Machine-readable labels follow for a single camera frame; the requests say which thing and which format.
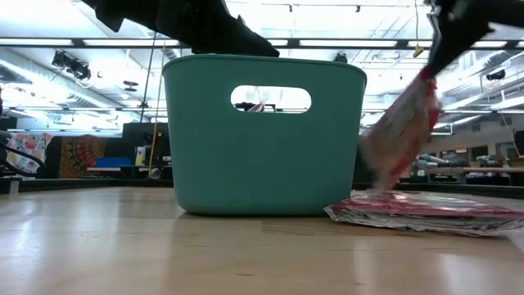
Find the robotic arm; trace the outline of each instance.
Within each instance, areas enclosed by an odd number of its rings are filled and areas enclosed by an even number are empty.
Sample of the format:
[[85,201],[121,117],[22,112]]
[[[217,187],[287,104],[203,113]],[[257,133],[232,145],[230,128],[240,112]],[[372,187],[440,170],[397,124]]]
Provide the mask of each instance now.
[[[190,46],[194,53],[278,57],[278,51],[229,15],[224,0],[83,0],[117,31],[124,18]],[[428,0],[434,29],[429,67],[437,75],[476,41],[489,23],[524,27],[520,0]]]
[[177,39],[193,53],[278,57],[268,40],[235,19],[223,0],[83,0],[98,20],[118,31],[124,18]]

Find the teal plastic bin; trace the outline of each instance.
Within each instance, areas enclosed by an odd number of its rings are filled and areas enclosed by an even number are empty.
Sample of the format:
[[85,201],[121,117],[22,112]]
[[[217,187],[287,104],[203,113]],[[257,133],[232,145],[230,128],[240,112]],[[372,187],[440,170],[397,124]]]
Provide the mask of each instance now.
[[[350,196],[366,74],[330,61],[194,55],[164,68],[178,204],[209,215],[318,215]],[[301,114],[244,112],[240,85],[307,90]]]

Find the light wood table surface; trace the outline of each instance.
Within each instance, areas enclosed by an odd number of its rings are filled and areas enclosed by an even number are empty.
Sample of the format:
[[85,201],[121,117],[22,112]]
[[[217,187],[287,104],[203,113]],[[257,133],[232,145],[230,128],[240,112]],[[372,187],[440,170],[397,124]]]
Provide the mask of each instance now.
[[327,217],[190,216],[168,188],[22,193],[0,201],[0,294],[517,295],[523,245]]

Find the ceiling light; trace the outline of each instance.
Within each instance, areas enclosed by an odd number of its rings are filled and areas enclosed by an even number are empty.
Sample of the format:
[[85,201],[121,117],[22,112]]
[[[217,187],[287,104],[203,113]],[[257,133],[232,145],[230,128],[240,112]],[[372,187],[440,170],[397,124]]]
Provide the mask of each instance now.
[[151,118],[151,123],[155,123],[155,121],[159,123],[167,123],[167,118]]
[[63,111],[63,107],[9,107],[16,110],[31,110],[31,111]]
[[490,114],[493,111],[487,111],[487,110],[443,110],[442,111],[445,114]]
[[277,40],[272,40],[272,39],[269,39],[268,41],[269,41],[269,42],[271,43],[271,45],[273,45],[273,46],[287,46],[287,40],[279,40],[279,39],[277,39]]
[[439,129],[439,128],[442,128],[442,127],[446,127],[447,125],[449,125],[449,123],[436,123],[435,127],[433,127],[433,129]]
[[504,110],[497,111],[499,114],[524,114],[524,110]]
[[431,135],[453,135],[451,132],[431,132]]
[[522,105],[523,103],[524,103],[524,97],[510,98],[510,99],[506,99],[506,100],[503,100],[502,102],[494,104],[493,106],[491,106],[491,109],[492,110],[500,110],[500,109],[504,109],[504,108],[509,108],[509,107],[515,107],[515,106],[518,106],[518,105]]
[[501,48],[506,45],[506,43],[508,43],[508,41],[478,41],[475,42],[472,47]]
[[461,124],[464,124],[464,123],[468,123],[468,122],[471,121],[471,120],[478,119],[478,118],[480,118],[480,117],[481,117],[481,115],[471,116],[471,117],[468,117],[468,118],[464,118],[464,119],[456,120],[456,121],[453,122],[452,124],[453,124],[453,125],[461,125]]
[[421,47],[424,47],[424,48],[430,48],[431,45],[433,44],[432,41],[409,41],[408,42],[408,47],[409,48],[415,48],[417,46],[421,46]]
[[396,41],[390,40],[301,40],[301,46],[336,46],[336,47],[390,47],[396,46]]
[[70,111],[116,111],[115,107],[70,107]]
[[30,116],[31,118],[35,119],[42,119],[47,120],[47,116],[45,116],[43,113],[37,112],[37,111],[17,111],[17,110],[10,110],[10,113],[23,115],[23,116]]
[[142,47],[142,46],[178,46],[179,42],[173,39],[84,39],[87,46],[118,46],[118,47]]
[[70,39],[0,39],[0,45],[55,45],[55,46],[72,46]]

